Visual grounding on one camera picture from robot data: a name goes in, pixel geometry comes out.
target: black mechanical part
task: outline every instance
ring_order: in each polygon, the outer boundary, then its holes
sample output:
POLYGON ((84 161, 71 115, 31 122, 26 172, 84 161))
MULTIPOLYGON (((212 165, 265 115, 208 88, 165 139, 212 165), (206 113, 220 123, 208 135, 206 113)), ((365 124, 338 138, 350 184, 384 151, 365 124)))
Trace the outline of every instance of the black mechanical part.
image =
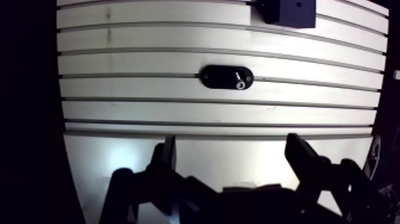
POLYGON ((224 188, 216 193, 199 180, 174 171, 175 138, 155 147, 145 171, 116 170, 111 178, 100 224, 128 224, 128 209, 138 217, 141 203, 152 202, 180 223, 327 223, 362 224, 393 221, 387 201, 351 160, 340 165, 319 156, 296 134, 289 134, 285 156, 300 180, 296 191, 280 185, 224 188), (321 190, 331 190, 343 217, 317 203, 321 190))
POLYGON ((199 78, 210 89, 244 90, 254 81, 250 69, 239 66, 206 66, 201 70, 199 78))
POLYGON ((316 0, 256 0, 249 2, 265 23, 294 28, 315 28, 316 0))
POLYGON ((330 191, 343 217, 351 223, 390 223, 395 214, 358 165, 348 159, 331 164, 296 134, 288 134, 285 156, 300 184, 301 195, 315 202, 330 191))

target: white slatwall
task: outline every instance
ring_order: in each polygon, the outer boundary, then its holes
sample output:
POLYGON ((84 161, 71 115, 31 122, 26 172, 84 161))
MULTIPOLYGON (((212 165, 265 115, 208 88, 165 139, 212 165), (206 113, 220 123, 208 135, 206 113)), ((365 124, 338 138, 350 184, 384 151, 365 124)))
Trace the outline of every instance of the white slatwall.
MULTIPOLYGON (((317 0, 316 28, 294 29, 265 24, 236 1, 57 4, 65 144, 87 223, 98 223, 112 172, 143 170, 166 135, 178 137, 178 172, 218 191, 276 182, 294 189, 285 142, 271 140, 290 132, 335 137, 309 142, 334 163, 363 166, 385 69, 387 9, 317 0), (255 81, 244 91, 208 89, 196 77, 211 64, 245 66, 255 81)), ((320 203, 338 212, 329 195, 320 203)), ((156 219, 148 211, 142 223, 156 219)))

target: white surface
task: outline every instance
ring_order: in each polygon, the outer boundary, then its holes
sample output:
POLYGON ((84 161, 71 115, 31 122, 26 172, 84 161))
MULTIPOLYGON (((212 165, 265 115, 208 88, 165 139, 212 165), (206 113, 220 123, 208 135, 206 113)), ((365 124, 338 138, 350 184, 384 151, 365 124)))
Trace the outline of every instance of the white surface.
MULTIPOLYGON (((93 0, 57 0, 57 5, 68 5, 81 2, 90 2, 93 0)), ((350 0, 358 5, 364 5, 367 8, 374 7, 375 9, 383 10, 386 13, 388 10, 380 7, 372 2, 362 3, 362 0, 350 0)), ((360 26, 368 27, 376 31, 387 33, 388 32, 388 20, 383 16, 369 12, 362 8, 355 7, 353 5, 346 4, 342 1, 335 0, 317 0, 317 14, 327 15, 333 18, 348 21, 360 26)))
POLYGON ((387 38, 382 35, 323 18, 316 18, 315 28, 312 29, 294 29, 266 24, 255 8, 230 3, 122 2, 70 8, 57 12, 57 28, 59 29, 94 24, 140 22, 192 22, 257 26, 330 38, 382 52, 386 51, 387 46, 387 38))
POLYGON ((370 125, 376 111, 269 105, 64 101, 66 119, 147 122, 370 125))
POLYGON ((389 21, 386 18, 341 1, 317 0, 317 13, 388 33, 389 21))
POLYGON ((246 90, 209 89, 199 79, 61 79, 62 97, 204 99, 246 103, 306 103, 377 107, 378 92, 276 82, 253 82, 246 90))
POLYGON ((395 71, 395 79, 400 80, 400 71, 395 71))
POLYGON ((60 74, 189 73, 207 65, 245 66, 256 77, 306 80, 380 89, 383 75, 325 64, 245 55, 130 52, 58 57, 60 74))
POLYGON ((285 136, 298 135, 352 135, 371 134, 371 127, 207 127, 167 125, 111 125, 92 123, 65 123, 67 130, 154 133, 162 135, 206 135, 206 136, 285 136))
POLYGON ((389 15, 389 10, 387 8, 384 8, 378 4, 375 4, 374 2, 371 2, 369 0, 343 0, 344 2, 352 2, 357 5, 369 8, 370 10, 373 10, 377 13, 381 13, 383 15, 389 15))
POLYGON ((385 57, 347 46, 272 33, 203 27, 124 27, 59 33, 59 51, 214 48, 316 58, 383 70, 385 57))
MULTIPOLYGON (((154 146, 162 140, 64 136, 71 172, 88 224, 98 223, 112 172, 128 167, 143 171, 154 146)), ((308 141, 333 163, 353 159, 365 163, 371 138, 308 141)), ((177 172, 194 176, 216 191, 224 186, 253 183, 257 186, 280 183, 295 189, 298 180, 284 156, 285 141, 194 141, 177 140, 177 172)), ((319 201, 338 211, 332 198, 319 201)), ((139 211, 143 223, 153 223, 151 207, 139 211)))
POLYGON ((250 25, 250 7, 211 2, 123 2, 57 12, 57 28, 93 24, 181 21, 250 25))
POLYGON ((321 38, 329 38, 336 41, 364 46, 382 52, 386 52, 386 48, 388 46, 388 39, 383 35, 324 18, 317 17, 315 19, 315 28, 296 29, 266 24, 262 21, 256 9, 252 8, 251 11, 251 25, 255 27, 265 27, 266 29, 285 30, 300 34, 313 35, 321 38))

